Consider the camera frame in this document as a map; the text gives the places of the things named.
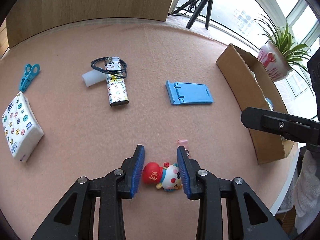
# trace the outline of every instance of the wooden panel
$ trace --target wooden panel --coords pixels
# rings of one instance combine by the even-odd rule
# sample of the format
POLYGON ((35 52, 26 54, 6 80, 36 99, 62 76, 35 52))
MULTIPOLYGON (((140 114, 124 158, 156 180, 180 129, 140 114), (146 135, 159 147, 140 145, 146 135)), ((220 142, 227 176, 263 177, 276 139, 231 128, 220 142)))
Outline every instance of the wooden panel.
POLYGON ((10 48, 44 30, 109 17, 165 21, 172 0, 18 0, 7 16, 10 48))
POLYGON ((0 26, 0 58, 3 56, 5 51, 9 48, 8 37, 7 37, 7 24, 6 20, 0 26))

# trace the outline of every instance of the black tripod leg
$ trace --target black tripod leg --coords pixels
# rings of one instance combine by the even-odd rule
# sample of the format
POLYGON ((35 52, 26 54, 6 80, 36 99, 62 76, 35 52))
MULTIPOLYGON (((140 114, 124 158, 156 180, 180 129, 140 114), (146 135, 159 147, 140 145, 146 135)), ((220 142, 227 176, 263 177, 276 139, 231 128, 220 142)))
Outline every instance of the black tripod leg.
POLYGON ((193 3, 195 0, 189 0, 186 3, 182 4, 179 8, 177 8, 172 14, 177 14, 179 11, 183 10, 185 7, 189 6, 191 3, 193 3))
POLYGON ((206 29, 209 28, 209 22, 210 22, 210 17, 211 17, 212 4, 213 4, 213 0, 209 0, 209 1, 208 1, 208 8, 207 8, 207 16, 206 16, 206 19, 205 19, 205 28, 206 28, 206 29))
POLYGON ((204 6, 207 4, 208 1, 209 0, 201 0, 201 2, 199 3, 198 7, 196 8, 195 12, 191 16, 187 24, 187 29, 190 29, 192 27, 193 23, 196 21, 197 17, 199 16, 199 14, 201 13, 202 9, 204 8, 204 6))

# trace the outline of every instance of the white plastic tube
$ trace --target white plastic tube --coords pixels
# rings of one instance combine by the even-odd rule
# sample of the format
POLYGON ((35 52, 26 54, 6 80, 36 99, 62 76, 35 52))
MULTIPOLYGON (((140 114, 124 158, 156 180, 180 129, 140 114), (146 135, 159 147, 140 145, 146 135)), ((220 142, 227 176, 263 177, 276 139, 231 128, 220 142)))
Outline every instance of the white plastic tube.
POLYGON ((99 83, 101 81, 107 80, 107 76, 104 73, 101 73, 97 70, 91 70, 82 75, 82 79, 85 82, 87 87, 94 85, 95 83, 99 83))

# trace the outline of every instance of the black cable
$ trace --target black cable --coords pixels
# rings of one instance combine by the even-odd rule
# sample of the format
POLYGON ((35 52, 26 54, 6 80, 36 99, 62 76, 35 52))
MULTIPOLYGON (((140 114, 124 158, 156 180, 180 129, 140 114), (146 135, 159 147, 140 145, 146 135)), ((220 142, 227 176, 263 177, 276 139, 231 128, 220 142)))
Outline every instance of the black cable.
POLYGON ((186 9, 187 11, 183 14, 169 14, 171 16, 182 16, 182 15, 185 15, 186 13, 194 13, 195 10, 197 9, 197 3, 199 2, 200 0, 194 0, 192 3, 190 3, 188 9, 186 9))
POLYGON ((91 67, 95 70, 100 71, 101 73, 113 75, 118 78, 126 78, 127 77, 127 64, 122 59, 120 59, 120 65, 122 66, 122 69, 108 70, 108 69, 102 69, 102 68, 99 68, 96 66, 96 64, 99 61, 105 60, 106 58, 109 58, 109 57, 101 57, 101 58, 95 59, 94 61, 91 62, 91 67), (125 73, 125 75, 124 76, 116 75, 116 74, 121 74, 121 73, 125 73))

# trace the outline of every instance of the pink and white pot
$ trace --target pink and white pot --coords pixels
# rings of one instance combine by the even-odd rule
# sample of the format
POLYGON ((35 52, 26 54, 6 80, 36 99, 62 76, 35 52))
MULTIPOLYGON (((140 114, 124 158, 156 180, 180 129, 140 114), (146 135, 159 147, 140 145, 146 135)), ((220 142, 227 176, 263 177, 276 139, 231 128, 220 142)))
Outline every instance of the pink and white pot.
POLYGON ((273 82, 286 78, 292 71, 284 56, 271 41, 261 47, 258 60, 264 65, 273 82))

